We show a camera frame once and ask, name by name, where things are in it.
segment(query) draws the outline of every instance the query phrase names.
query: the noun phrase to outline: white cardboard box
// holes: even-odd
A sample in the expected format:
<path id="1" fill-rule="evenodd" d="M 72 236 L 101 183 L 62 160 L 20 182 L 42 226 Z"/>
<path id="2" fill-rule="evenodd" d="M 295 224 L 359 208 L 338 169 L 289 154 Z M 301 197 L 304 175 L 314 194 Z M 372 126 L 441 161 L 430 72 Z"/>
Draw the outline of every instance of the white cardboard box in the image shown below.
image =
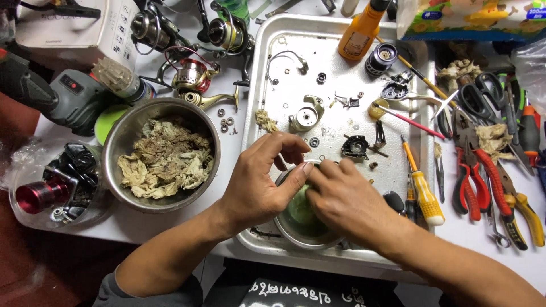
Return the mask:
<path id="1" fill-rule="evenodd" d="M 25 0 L 35 5 L 47 0 Z M 84 7 L 101 10 L 100 19 L 58 16 L 50 11 L 33 11 L 20 7 L 20 22 L 15 40 L 31 49 L 46 67 L 69 61 L 92 67 L 107 56 L 134 70 L 137 52 L 130 35 L 130 23 L 139 12 L 133 0 L 78 0 Z"/>

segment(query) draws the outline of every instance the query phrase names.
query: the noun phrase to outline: wrench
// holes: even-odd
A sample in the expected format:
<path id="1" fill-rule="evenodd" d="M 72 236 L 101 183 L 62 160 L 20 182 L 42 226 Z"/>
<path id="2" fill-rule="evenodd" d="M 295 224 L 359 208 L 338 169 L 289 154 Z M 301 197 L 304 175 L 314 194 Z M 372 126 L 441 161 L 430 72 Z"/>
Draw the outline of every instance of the wrench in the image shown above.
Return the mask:
<path id="1" fill-rule="evenodd" d="M 485 179 L 485 182 L 487 183 L 487 189 L 489 190 L 489 193 L 491 193 L 491 182 L 489 181 L 489 177 L 487 176 L 487 174 L 485 173 L 484 169 L 483 169 L 483 166 L 480 166 L 481 167 L 481 175 L 482 175 L 482 178 Z M 512 246 L 512 241 L 510 241 L 510 239 L 508 239 L 505 235 L 499 233 L 497 231 L 497 223 L 496 223 L 496 220 L 495 220 L 495 210 L 493 209 L 493 195 L 491 195 L 491 200 L 489 201 L 489 207 L 487 209 L 487 211 L 485 212 L 485 215 L 487 217 L 487 221 L 489 222 L 489 230 L 488 230 L 488 235 L 489 237 L 491 237 L 495 243 L 497 244 L 498 247 L 501 247 L 503 249 L 507 249 L 509 248 L 510 246 Z"/>

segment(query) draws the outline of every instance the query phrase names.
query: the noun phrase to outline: workbench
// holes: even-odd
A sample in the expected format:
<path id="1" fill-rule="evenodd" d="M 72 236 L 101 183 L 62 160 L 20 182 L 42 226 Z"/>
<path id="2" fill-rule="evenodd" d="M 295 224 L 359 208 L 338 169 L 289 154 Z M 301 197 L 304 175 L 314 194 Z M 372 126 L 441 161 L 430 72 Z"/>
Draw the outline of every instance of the workbench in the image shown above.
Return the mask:
<path id="1" fill-rule="evenodd" d="M 178 1 L 166 0 L 165 2 L 168 4 L 174 4 Z M 284 2 L 286 1 L 274 1 L 274 3 L 266 9 L 265 13 L 275 9 Z M 254 11 L 261 5 L 261 3 L 262 1 L 251 0 L 249 3 L 250 11 Z M 366 3 L 367 1 L 359 3 L 356 12 L 362 11 Z M 205 4 L 208 9 L 209 20 L 212 20 L 216 17 L 216 13 L 210 9 L 210 0 L 205 1 Z M 332 14 L 327 14 L 326 9 L 319 0 L 304 0 L 290 9 L 289 13 L 342 17 L 340 13 L 341 4 L 342 1 L 337 0 L 336 5 L 338 9 L 336 9 Z M 197 32 L 201 29 L 200 19 L 197 17 L 197 7 L 192 9 L 190 13 L 191 15 L 174 14 L 166 8 L 162 8 L 162 11 L 180 28 L 180 33 L 182 36 L 188 38 L 192 43 L 200 43 L 196 39 Z M 259 16 L 259 18 L 264 19 L 263 13 Z M 256 25 L 254 21 L 251 20 L 249 26 L 250 33 L 256 35 L 258 27 L 259 25 Z M 148 47 L 141 46 L 141 49 L 147 51 Z M 135 72 L 138 75 L 155 77 L 156 71 L 163 61 L 163 54 L 156 51 L 147 56 L 139 55 Z M 235 87 L 232 85 L 232 83 L 240 80 L 239 68 L 242 65 L 242 59 L 224 58 L 221 59 L 219 63 L 222 66 L 221 72 L 213 79 L 212 86 L 206 94 L 207 96 L 213 96 L 220 93 L 233 93 Z M 173 70 L 168 70 L 165 75 L 166 82 L 171 82 L 173 74 Z M 163 88 L 156 84 L 152 85 L 156 88 L 159 96 L 173 96 L 173 92 L 169 89 Z M 108 214 L 108 217 L 105 220 L 94 226 L 88 228 L 78 228 L 77 226 L 58 228 L 55 231 L 105 240 L 142 244 L 156 234 L 181 224 L 199 212 L 205 210 L 214 201 L 222 196 L 230 179 L 230 175 L 235 166 L 237 157 L 241 151 L 243 136 L 242 130 L 244 127 L 245 110 L 247 107 L 247 95 L 248 88 L 241 88 L 238 113 L 235 112 L 234 105 L 230 104 L 229 102 L 216 104 L 206 111 L 218 129 L 218 134 L 221 140 L 222 156 L 220 167 L 214 181 L 205 191 L 205 193 L 203 193 L 203 195 L 194 203 L 183 209 L 159 215 L 143 214 L 141 212 L 129 209 L 121 203 L 118 203 L 114 204 L 111 209 L 111 214 Z M 219 108 L 223 108 L 225 110 L 224 118 L 233 117 L 235 119 L 234 125 L 238 130 L 238 134 L 220 132 L 220 120 L 217 116 L 217 110 Z M 55 137 L 79 139 L 92 144 L 96 143 L 96 140 L 93 138 L 81 138 L 71 134 L 69 129 L 53 124 L 44 116 L 41 116 L 39 119 L 35 130 L 35 136 L 42 138 Z M 496 244 L 487 236 L 488 223 L 485 220 L 484 215 L 482 215 L 482 220 L 479 222 L 471 222 L 468 215 L 458 215 L 453 210 L 451 205 L 451 197 L 453 194 L 453 187 L 457 172 L 454 144 L 452 141 L 442 141 L 439 139 L 436 139 L 436 141 L 439 142 L 443 148 L 446 201 L 441 205 L 441 207 L 446 217 L 446 222 L 443 226 L 436 227 L 434 229 L 434 233 L 442 239 L 477 251 L 503 263 L 521 275 L 541 293 L 546 293 L 546 275 L 542 274 L 540 271 L 540 268 L 543 265 L 546 265 L 546 247 L 535 248 L 532 246 L 529 229 L 526 226 L 525 220 L 521 215 L 519 215 L 519 213 L 516 213 L 517 223 L 525 240 L 530 246 L 530 248 L 524 252 L 520 252 L 514 247 L 510 247 L 508 249 L 498 248 Z M 530 205 L 534 208 L 542 222 L 544 222 L 544 218 L 546 216 L 546 198 L 544 192 L 542 191 L 538 177 L 532 178 L 528 176 L 521 168 L 516 167 L 513 163 L 504 163 L 503 165 L 505 166 L 507 172 L 511 175 L 516 190 L 528 196 Z M 429 181 L 430 184 L 435 186 L 436 195 L 438 195 L 436 181 Z M 497 229 L 499 232 L 505 233 L 505 230 L 502 228 L 502 224 L 498 219 Z M 273 263 L 286 265 L 289 267 L 401 282 L 424 283 L 424 280 L 413 273 L 402 270 L 372 268 L 366 265 L 366 263 L 360 261 L 346 260 L 332 262 L 327 260 L 306 259 L 293 256 L 262 255 L 246 249 L 235 238 L 218 244 L 212 250 L 212 253 L 224 257 Z"/>

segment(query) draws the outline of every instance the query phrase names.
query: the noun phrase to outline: green bottle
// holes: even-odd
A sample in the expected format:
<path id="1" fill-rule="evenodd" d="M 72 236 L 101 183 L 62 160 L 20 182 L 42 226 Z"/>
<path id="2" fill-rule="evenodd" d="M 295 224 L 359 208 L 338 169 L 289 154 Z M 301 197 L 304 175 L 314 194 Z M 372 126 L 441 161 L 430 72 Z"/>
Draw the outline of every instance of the green bottle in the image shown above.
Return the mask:
<path id="1" fill-rule="evenodd" d="M 243 19 L 248 26 L 250 22 L 250 16 L 248 14 L 248 0 L 215 0 L 221 6 L 228 9 L 234 16 Z M 222 12 L 218 12 L 218 16 L 223 18 Z"/>

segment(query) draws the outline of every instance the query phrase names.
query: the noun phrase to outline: fingernail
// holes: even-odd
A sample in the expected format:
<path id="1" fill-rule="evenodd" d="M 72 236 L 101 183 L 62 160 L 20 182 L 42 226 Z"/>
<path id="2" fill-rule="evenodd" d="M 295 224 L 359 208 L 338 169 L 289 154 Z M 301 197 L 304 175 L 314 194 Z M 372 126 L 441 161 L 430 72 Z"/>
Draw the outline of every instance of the fingernail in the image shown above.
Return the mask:
<path id="1" fill-rule="evenodd" d="M 312 170 L 313 170 L 313 162 L 306 162 L 304 165 L 305 176 L 309 176 Z"/>

